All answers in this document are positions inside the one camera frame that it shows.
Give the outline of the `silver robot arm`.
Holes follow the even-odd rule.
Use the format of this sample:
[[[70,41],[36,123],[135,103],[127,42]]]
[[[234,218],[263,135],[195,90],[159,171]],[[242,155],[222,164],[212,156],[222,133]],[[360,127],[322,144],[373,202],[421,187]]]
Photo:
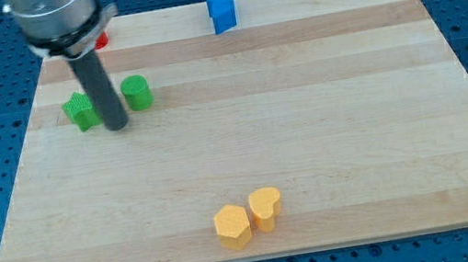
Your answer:
[[[98,0],[4,0],[2,12],[14,18],[39,57],[73,60],[95,49],[118,9]]]

